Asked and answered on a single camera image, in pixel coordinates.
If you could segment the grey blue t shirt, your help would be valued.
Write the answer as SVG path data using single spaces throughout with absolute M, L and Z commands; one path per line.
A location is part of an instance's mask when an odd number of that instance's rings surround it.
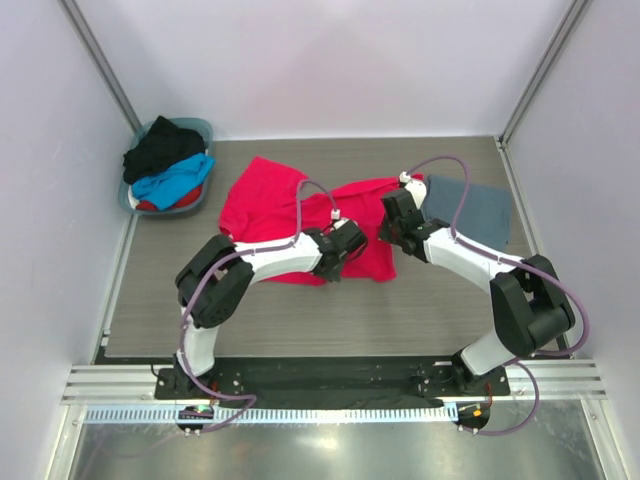
M 460 180 L 430 175 L 427 196 L 421 206 L 426 220 L 453 221 L 465 183 Z M 510 240 L 511 196 L 505 189 L 471 184 L 456 229 L 489 248 L 504 251 Z

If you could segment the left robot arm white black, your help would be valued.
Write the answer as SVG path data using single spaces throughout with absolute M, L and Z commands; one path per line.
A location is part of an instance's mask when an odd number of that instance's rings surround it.
M 182 314 L 176 353 L 179 388 L 193 399 L 211 391 L 219 327 L 235 313 L 249 287 L 294 273 L 338 282 L 347 261 L 367 244 L 365 233 L 348 219 L 257 243 L 234 242 L 223 234 L 212 237 L 175 280 Z

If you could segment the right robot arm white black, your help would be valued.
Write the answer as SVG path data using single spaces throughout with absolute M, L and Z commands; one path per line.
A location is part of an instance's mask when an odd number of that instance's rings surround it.
M 426 220 L 407 185 L 381 197 L 380 239 L 408 256 L 442 267 L 486 292 L 492 329 L 451 357 L 453 388 L 473 395 L 508 362 L 529 357 L 575 325 L 566 293 L 551 262 L 488 249 L 454 233 L 440 220 Z

